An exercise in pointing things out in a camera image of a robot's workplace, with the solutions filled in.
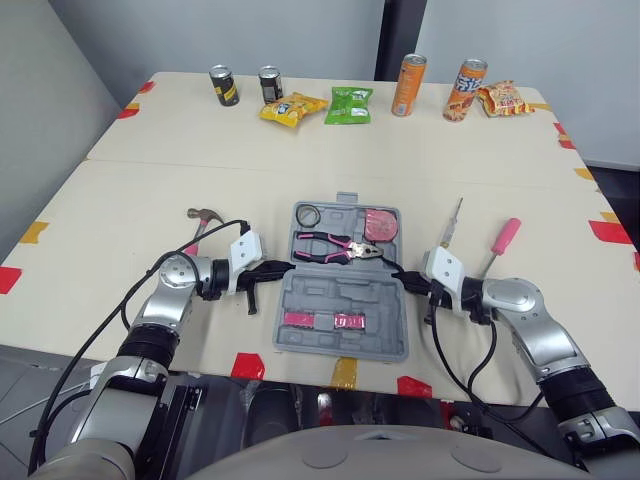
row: orange snack bag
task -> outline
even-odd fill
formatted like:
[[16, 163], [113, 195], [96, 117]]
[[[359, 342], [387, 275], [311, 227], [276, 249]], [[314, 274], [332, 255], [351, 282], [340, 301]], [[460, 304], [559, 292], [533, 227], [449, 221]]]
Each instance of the orange snack bag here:
[[535, 112], [535, 109], [522, 99], [516, 87], [513, 86], [513, 80], [480, 87], [476, 95], [482, 100], [484, 111], [490, 117], [508, 117]]

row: hammer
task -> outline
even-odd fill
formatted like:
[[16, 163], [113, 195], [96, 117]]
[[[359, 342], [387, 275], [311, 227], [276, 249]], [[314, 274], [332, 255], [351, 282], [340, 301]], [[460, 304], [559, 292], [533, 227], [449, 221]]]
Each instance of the hammer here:
[[[211, 220], [217, 220], [220, 223], [224, 223], [224, 220], [222, 220], [222, 217], [220, 215], [218, 215], [213, 210], [209, 210], [208, 208], [202, 208], [200, 210], [198, 210], [197, 208], [190, 208], [189, 210], [187, 210], [187, 217], [200, 219], [200, 225], [198, 225], [198, 228], [196, 229], [196, 234], [193, 236], [193, 238], [196, 238], [202, 235]], [[190, 247], [185, 248], [184, 253], [188, 255], [197, 255], [198, 244], [194, 243]]]

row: black ring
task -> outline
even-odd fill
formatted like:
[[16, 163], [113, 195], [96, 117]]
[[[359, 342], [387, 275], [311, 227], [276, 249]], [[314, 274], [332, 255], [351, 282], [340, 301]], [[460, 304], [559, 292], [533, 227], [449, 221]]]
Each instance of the black ring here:
[[[309, 211], [311, 210], [313, 213], [315, 213], [316, 218], [315, 218], [315, 222], [313, 223], [303, 223], [303, 221], [300, 219], [300, 213], [304, 212], [304, 211]], [[298, 208], [296, 208], [296, 220], [298, 221], [298, 224], [300, 224], [301, 227], [305, 227], [305, 228], [313, 228], [315, 227], [317, 224], [320, 223], [320, 210], [318, 210], [317, 207], [310, 205], [308, 203], [301, 203], [300, 205], [298, 205]]]

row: tool kit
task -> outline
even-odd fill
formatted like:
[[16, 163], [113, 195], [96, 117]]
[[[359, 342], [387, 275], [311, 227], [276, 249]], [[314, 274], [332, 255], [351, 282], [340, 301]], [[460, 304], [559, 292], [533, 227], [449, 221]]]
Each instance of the tool kit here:
[[281, 350], [385, 362], [408, 355], [402, 282], [383, 257], [401, 263], [400, 212], [358, 205], [298, 202], [289, 232], [273, 343]]

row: gray wall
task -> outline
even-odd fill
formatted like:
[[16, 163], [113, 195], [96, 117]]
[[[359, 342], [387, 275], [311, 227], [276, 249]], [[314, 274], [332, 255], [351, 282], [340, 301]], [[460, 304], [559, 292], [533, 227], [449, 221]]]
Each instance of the gray wall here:
[[51, 0], [121, 105], [158, 71], [373, 80], [384, 0]]
[[45, 0], [0, 1], [0, 261], [117, 112]]
[[537, 88], [585, 162], [640, 169], [638, 0], [429, 0], [416, 50], [428, 82], [468, 57]]

